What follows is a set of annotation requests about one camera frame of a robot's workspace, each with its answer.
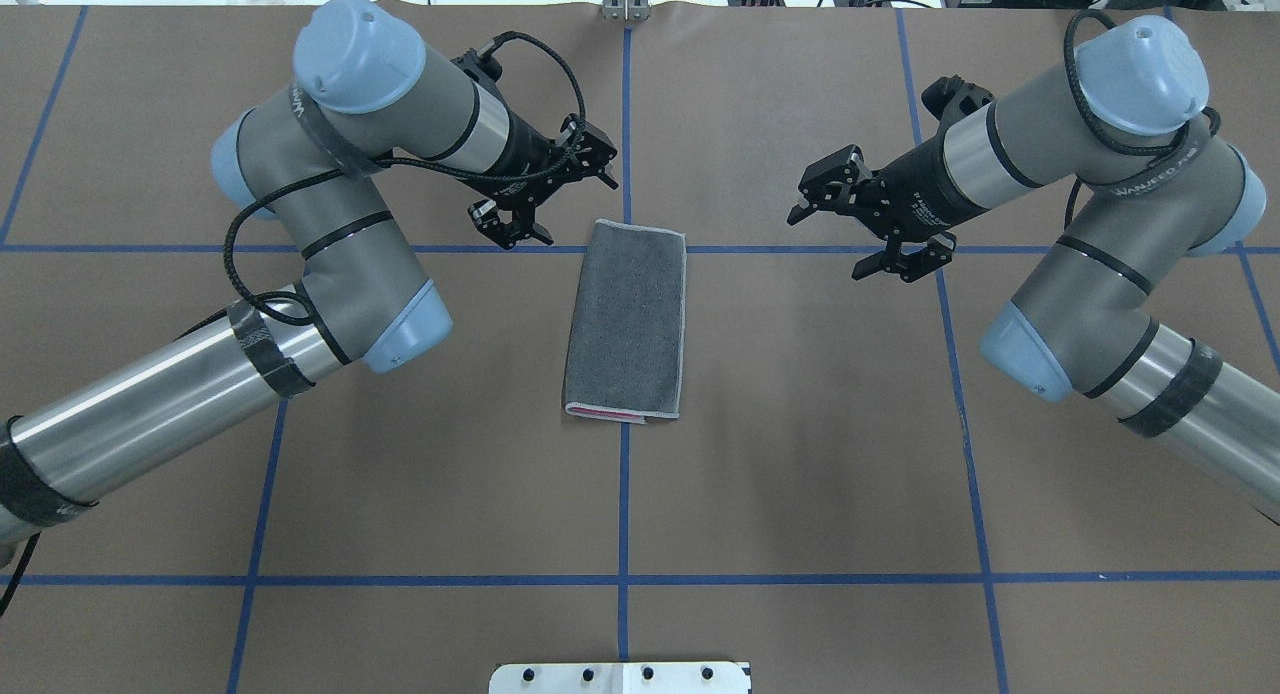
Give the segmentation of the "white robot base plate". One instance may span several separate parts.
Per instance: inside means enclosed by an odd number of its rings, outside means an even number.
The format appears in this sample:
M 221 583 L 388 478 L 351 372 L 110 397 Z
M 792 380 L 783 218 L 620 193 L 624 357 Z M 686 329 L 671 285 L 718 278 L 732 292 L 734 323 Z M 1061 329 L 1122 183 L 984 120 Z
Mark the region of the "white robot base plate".
M 509 663 L 489 693 L 751 693 L 750 665 L 732 661 Z

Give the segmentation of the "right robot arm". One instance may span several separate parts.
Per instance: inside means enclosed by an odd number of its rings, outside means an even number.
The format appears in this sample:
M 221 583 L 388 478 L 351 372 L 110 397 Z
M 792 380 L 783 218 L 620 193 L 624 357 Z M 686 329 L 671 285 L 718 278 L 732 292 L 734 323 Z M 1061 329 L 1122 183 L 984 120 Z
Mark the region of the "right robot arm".
M 1265 184 L 1208 99 L 1201 56 L 1165 15 L 1076 12 L 1060 61 L 1010 93 L 960 76 L 929 85 L 937 131 L 892 163 L 872 169 L 851 143 L 806 166 L 787 222 L 854 216 L 883 247 L 852 278 L 918 280 L 954 260 L 956 227 L 1073 179 L 1088 201 L 1069 202 L 982 355 L 1046 401 L 1102 402 L 1276 519 L 1277 393 L 1144 310 L 1183 257 L 1224 252 L 1265 213 Z

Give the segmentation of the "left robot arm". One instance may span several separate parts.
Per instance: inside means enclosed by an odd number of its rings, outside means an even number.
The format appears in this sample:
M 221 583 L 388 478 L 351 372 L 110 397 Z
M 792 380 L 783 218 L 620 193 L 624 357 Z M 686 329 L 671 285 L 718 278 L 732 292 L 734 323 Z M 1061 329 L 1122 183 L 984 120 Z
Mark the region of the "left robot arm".
M 498 91 L 498 47 L 448 59 L 370 0 L 317 6 L 292 78 L 220 134 L 211 170 L 239 207 L 221 247 L 236 300 L 173 342 L 3 420 L 3 557 L 348 362 L 387 373 L 444 341 L 451 315 L 379 193 L 389 166 L 480 195 L 476 230 L 500 248 L 550 246 L 538 207 L 563 184 L 614 184 L 617 149 L 576 109 L 541 134 Z

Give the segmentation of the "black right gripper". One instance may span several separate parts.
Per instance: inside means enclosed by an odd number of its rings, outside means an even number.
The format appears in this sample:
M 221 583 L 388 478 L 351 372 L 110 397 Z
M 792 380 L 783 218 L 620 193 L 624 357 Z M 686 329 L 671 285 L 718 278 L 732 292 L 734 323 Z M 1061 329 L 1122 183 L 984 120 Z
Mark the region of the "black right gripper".
M 888 238 L 881 252 L 855 265 L 852 280 L 887 273 L 911 283 L 931 275 L 954 260 L 957 245 L 954 234 L 938 233 L 986 213 L 951 179 L 940 140 L 904 152 L 872 182 L 861 149 L 847 143 L 806 166 L 797 191 L 797 202 L 787 215 L 790 227 L 817 213 L 858 216 L 860 210 L 860 222 L 877 237 L 897 232 L 906 242 L 928 239 L 922 248 L 904 254 L 901 239 Z

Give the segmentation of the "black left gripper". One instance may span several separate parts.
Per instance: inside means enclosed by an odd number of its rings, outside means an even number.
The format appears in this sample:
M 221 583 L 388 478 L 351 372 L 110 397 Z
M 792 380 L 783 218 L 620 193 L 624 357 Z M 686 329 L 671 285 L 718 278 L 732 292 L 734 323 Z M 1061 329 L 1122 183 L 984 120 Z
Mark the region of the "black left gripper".
M 500 157 L 490 166 L 499 182 L 490 184 L 490 198 L 468 206 L 475 229 L 500 248 L 515 248 L 522 239 L 553 246 L 550 233 L 538 223 L 536 206 L 564 184 L 595 178 L 613 191 L 613 163 L 618 150 L 598 125 L 570 111 L 553 137 L 509 111 L 508 138 Z M 500 216 L 511 210 L 511 220 Z

